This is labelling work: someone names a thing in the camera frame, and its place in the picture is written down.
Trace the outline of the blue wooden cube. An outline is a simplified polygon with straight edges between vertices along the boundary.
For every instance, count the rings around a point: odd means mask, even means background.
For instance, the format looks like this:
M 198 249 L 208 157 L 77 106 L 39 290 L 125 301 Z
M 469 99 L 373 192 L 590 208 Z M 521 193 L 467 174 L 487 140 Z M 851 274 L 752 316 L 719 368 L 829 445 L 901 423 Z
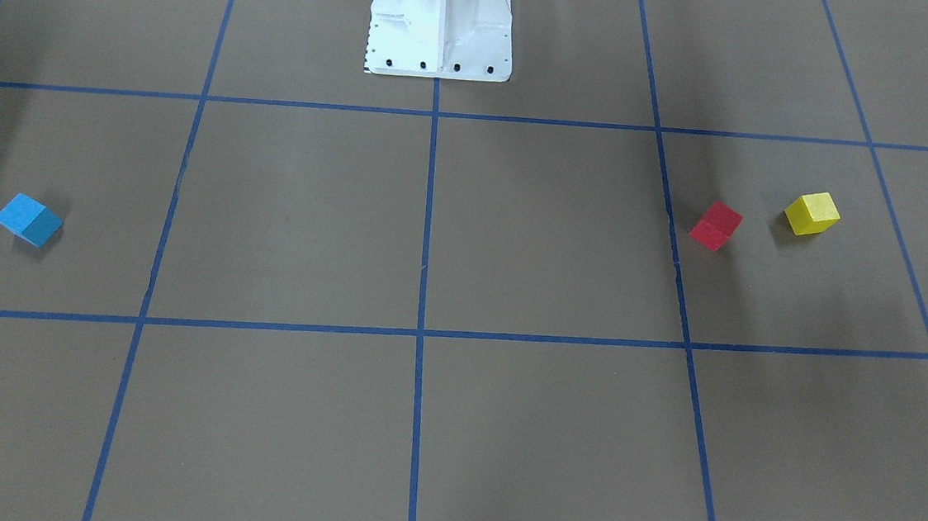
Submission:
M 33 197 L 18 194 L 1 208 L 0 225 L 27 244 L 41 249 L 53 239 L 64 221 Z

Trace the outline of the yellow wooden cube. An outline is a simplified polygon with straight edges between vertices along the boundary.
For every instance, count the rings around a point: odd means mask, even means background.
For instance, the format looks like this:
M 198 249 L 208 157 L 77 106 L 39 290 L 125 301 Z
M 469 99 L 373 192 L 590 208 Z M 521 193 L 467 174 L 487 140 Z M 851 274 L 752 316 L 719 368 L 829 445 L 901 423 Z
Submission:
M 785 208 L 784 214 L 792 233 L 802 237 L 823 233 L 841 218 L 829 192 L 799 196 Z

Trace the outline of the red wooden cube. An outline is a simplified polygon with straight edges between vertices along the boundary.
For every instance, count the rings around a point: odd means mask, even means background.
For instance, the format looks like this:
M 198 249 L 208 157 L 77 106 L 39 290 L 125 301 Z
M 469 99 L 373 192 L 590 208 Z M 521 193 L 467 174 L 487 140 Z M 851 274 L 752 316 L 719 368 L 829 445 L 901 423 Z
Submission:
M 710 251 L 719 251 L 736 233 L 743 220 L 739 211 L 722 201 L 715 201 L 695 222 L 689 237 Z

